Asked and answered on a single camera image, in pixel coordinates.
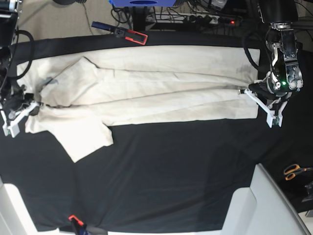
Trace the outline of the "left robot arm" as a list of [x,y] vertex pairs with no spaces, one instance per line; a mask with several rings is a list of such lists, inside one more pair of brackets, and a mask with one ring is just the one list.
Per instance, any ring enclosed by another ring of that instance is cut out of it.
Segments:
[[248,50],[247,40],[255,35],[262,39],[269,59],[269,70],[263,79],[254,81],[241,94],[246,94],[267,114],[269,127],[281,126],[283,110],[288,100],[303,87],[302,72],[297,54],[299,45],[292,23],[298,21],[296,4],[292,0],[260,0],[258,11],[264,24],[269,28],[265,36],[251,31],[242,38],[245,54],[251,65],[259,72],[264,69],[257,65]]

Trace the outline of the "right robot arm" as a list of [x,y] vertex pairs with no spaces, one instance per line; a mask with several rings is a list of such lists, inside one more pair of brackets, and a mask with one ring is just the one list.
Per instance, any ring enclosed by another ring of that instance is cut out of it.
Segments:
[[[25,92],[26,86],[17,83],[29,71],[35,54],[33,36],[18,27],[22,5],[22,0],[0,2],[0,114],[4,134],[13,138],[20,133],[19,123],[24,117],[34,114],[41,105],[34,100],[34,94]],[[20,75],[9,76],[20,35],[26,36],[30,42],[28,64]]]

